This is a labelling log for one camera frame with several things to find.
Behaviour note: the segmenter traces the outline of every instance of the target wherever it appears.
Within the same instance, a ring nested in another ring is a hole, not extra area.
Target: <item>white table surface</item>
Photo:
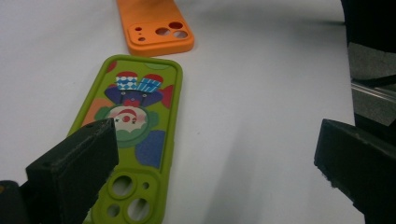
[[[314,165],[322,119],[353,123],[338,0],[178,0],[183,67],[169,224],[362,224]],[[127,54],[115,1],[0,1],[0,179],[62,141],[102,62]]]

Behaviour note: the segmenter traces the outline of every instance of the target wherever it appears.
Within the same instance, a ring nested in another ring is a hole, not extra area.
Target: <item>orange phone case cutout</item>
[[[173,0],[117,0],[128,50],[158,56],[192,49],[194,36]]]

